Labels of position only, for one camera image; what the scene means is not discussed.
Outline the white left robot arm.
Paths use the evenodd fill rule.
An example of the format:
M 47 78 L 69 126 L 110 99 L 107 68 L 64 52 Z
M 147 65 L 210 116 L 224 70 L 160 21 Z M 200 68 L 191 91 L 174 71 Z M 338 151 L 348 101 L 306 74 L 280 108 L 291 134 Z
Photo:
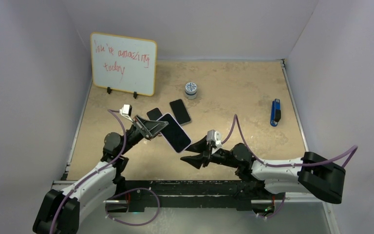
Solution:
M 62 189 L 51 189 L 44 197 L 33 224 L 37 234 L 75 234 L 81 222 L 102 201 L 121 199 L 126 192 L 121 175 L 129 159 L 124 153 L 142 139 L 154 139 L 169 125 L 167 121 L 146 120 L 135 116 L 122 134 L 111 132 L 104 138 L 100 162 L 85 176 Z

